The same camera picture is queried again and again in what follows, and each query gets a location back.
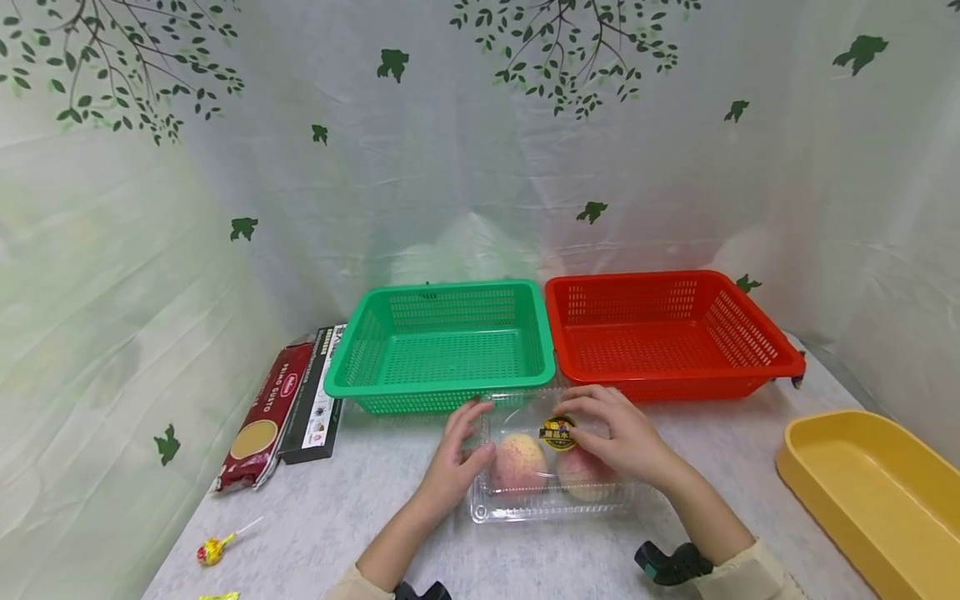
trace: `clear plastic container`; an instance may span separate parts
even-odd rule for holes
[[[622,481],[581,446],[564,448],[568,444],[565,421],[547,423],[560,392],[516,392],[529,397],[524,406],[496,408],[481,418],[474,441],[477,445],[493,441],[497,450],[493,464],[470,488],[468,504],[474,522],[570,518],[633,509],[635,484]],[[505,399],[522,401],[492,396],[498,404],[511,403],[500,401]],[[578,428],[609,435],[602,421],[578,414],[566,417]]]

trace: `pink peach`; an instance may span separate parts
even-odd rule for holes
[[[508,496],[537,493],[546,485],[546,456],[540,444],[523,433],[514,433],[496,447],[491,465],[493,488]]]
[[[596,456],[575,446],[557,453],[557,477],[560,486],[570,495],[584,502],[599,502],[606,498],[617,481],[616,473]]]

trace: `spaghetti package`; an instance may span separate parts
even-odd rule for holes
[[[280,351],[220,467],[216,492],[257,489],[274,473],[280,437],[312,353],[312,343]]]

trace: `yellow candy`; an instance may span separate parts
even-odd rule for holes
[[[210,538],[204,542],[204,545],[197,550],[197,561],[205,566],[214,566],[220,562],[224,553],[224,546],[233,540],[233,534],[224,538],[223,541],[216,538]]]

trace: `beige sleeve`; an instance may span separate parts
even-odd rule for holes
[[[704,600],[808,600],[783,565],[757,541],[693,580]]]
[[[324,600],[394,600],[394,595],[364,579],[356,564],[351,564],[337,585],[326,593]]]

